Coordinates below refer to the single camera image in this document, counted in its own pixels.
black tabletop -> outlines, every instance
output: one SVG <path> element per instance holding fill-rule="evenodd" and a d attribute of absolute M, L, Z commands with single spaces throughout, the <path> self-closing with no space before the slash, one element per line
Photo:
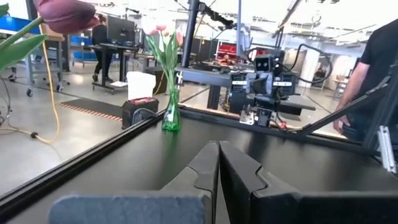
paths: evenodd
<path fill-rule="evenodd" d="M 182 118 L 181 124 L 178 134 L 162 131 L 161 123 L 147 129 L 10 223 L 46 223 L 53 202 L 65 195 L 115 195 L 161 189 L 210 140 L 229 141 L 301 191 L 398 189 L 397 179 L 370 157 L 188 118 Z"/>

computer monitor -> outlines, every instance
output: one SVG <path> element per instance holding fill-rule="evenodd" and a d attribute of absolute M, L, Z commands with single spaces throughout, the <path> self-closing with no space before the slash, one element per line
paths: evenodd
<path fill-rule="evenodd" d="M 108 39 L 116 42 L 128 42 L 134 45 L 136 24 L 133 21 L 108 17 Z"/>

black t-shirt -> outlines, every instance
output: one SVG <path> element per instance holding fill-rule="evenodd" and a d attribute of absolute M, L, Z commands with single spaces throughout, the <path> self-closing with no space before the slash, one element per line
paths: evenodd
<path fill-rule="evenodd" d="M 388 75 L 398 50 L 397 37 L 398 19 L 372 33 L 360 60 L 370 66 L 356 98 L 376 87 Z M 364 106 L 358 112 L 372 116 L 376 109 L 377 105 L 372 104 Z"/>
<path fill-rule="evenodd" d="M 93 45 L 105 44 L 108 42 L 107 34 L 108 30 L 105 25 L 94 26 L 91 38 L 93 39 Z"/>

metal pole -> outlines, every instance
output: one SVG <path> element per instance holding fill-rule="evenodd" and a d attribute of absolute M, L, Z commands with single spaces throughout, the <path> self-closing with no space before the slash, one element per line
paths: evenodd
<path fill-rule="evenodd" d="M 242 0 L 238 0 L 238 21 L 236 21 L 236 58 L 241 56 L 241 14 Z"/>
<path fill-rule="evenodd" d="M 195 24 L 197 23 L 198 8 L 199 0 L 190 0 L 187 31 L 185 33 L 185 41 L 182 52 L 181 66 L 183 68 L 188 68 L 189 66 L 193 33 L 195 32 Z"/>

black floor mat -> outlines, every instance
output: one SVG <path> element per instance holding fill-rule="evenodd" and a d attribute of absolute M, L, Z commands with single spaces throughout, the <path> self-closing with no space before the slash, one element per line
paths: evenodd
<path fill-rule="evenodd" d="M 122 121 L 121 106 L 115 106 L 109 103 L 88 99 L 77 99 L 60 103 L 59 106 L 115 121 Z"/>

